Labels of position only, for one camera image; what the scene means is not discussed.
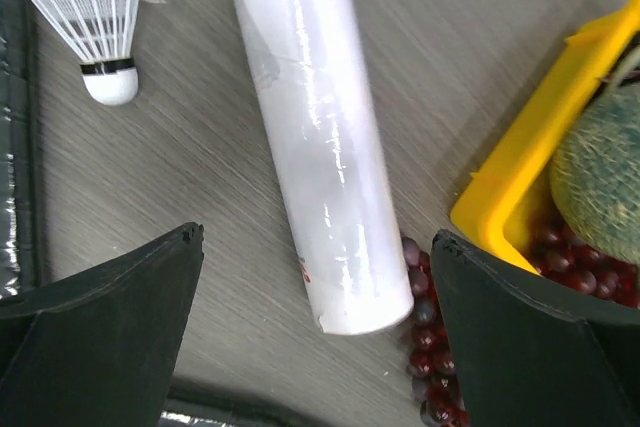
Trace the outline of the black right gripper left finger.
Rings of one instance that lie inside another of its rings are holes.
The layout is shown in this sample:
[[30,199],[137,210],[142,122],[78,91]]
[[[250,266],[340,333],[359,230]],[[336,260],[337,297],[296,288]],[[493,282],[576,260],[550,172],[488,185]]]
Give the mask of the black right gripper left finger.
[[4,426],[154,426],[203,264],[190,222],[1,302]]

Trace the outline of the white shuttlecock tube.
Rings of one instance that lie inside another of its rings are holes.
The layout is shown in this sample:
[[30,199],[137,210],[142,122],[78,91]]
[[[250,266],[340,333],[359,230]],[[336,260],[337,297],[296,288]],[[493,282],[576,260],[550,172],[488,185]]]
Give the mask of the white shuttlecock tube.
[[234,0],[314,321],[356,336],[413,296],[352,0]]

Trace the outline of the green netted melon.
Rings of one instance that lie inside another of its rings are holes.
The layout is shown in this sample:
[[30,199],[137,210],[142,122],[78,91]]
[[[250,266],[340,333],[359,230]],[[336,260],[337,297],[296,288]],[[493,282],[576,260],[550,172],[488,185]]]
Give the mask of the green netted melon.
[[554,203],[591,247],[639,262],[639,85],[594,100],[555,150]]

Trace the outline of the dark red grape bunch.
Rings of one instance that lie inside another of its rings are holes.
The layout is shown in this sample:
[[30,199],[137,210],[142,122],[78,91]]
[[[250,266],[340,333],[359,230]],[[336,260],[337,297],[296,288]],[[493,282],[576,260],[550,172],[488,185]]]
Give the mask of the dark red grape bunch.
[[407,370],[420,420],[426,426],[468,426],[470,419],[432,278],[430,255],[411,237],[403,236],[401,243],[414,298]]

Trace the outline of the grape bunch in tray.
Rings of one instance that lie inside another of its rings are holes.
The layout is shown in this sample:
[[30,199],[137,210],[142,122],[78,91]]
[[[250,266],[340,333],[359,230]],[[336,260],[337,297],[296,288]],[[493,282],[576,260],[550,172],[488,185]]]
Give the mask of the grape bunch in tray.
[[527,260],[542,277],[601,300],[639,308],[639,267],[594,249],[564,222],[532,227]]

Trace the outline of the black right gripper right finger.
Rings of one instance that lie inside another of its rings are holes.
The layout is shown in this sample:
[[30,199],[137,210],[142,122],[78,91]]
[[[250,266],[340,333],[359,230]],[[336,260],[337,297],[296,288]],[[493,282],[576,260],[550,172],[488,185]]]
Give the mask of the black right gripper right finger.
[[639,312],[504,262],[448,231],[436,293],[474,426],[636,426]]

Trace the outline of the black racket bag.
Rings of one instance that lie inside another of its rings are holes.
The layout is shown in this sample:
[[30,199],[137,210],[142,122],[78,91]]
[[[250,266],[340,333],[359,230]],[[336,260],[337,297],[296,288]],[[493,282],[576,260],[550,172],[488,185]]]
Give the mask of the black racket bag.
[[38,34],[29,0],[1,0],[1,297],[37,287],[43,254]]

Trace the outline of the yellow plastic tray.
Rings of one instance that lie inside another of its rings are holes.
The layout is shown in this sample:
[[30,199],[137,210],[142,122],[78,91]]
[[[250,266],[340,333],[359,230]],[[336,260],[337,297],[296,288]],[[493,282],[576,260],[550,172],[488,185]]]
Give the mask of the yellow plastic tray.
[[583,24],[458,196],[451,222],[474,245],[526,271],[531,227],[551,216],[547,164],[639,32],[639,0]]

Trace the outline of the white feather shuttlecock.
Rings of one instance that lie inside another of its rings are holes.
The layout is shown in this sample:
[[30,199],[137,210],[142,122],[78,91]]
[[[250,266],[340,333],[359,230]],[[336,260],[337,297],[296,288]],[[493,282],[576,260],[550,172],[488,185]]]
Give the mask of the white feather shuttlecock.
[[132,101],[139,88],[132,57],[139,0],[31,0],[78,57],[84,85],[102,105]]

